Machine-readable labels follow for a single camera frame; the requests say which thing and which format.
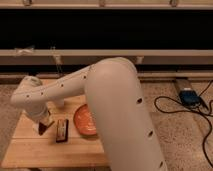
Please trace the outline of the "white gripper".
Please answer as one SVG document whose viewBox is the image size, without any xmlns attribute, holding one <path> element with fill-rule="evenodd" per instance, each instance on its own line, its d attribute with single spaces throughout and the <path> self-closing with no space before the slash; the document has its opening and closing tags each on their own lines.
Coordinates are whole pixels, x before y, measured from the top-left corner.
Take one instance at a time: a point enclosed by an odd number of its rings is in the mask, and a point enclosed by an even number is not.
<svg viewBox="0 0 213 171">
<path fill-rule="evenodd" d="M 34 119 L 35 123 L 42 123 L 45 126 L 49 126 L 52 122 L 52 118 L 49 112 L 42 113 L 39 117 Z"/>
</svg>

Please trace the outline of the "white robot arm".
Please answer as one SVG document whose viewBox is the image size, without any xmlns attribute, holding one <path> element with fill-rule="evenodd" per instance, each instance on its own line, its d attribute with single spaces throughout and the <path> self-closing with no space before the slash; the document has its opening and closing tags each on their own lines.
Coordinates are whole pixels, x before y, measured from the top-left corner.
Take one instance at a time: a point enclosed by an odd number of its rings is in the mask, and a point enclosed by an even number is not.
<svg viewBox="0 0 213 171">
<path fill-rule="evenodd" d="M 134 64 L 103 59 L 52 83 L 26 76 L 11 103 L 39 122 L 46 103 L 84 95 L 112 171 L 168 171 Z"/>
</svg>

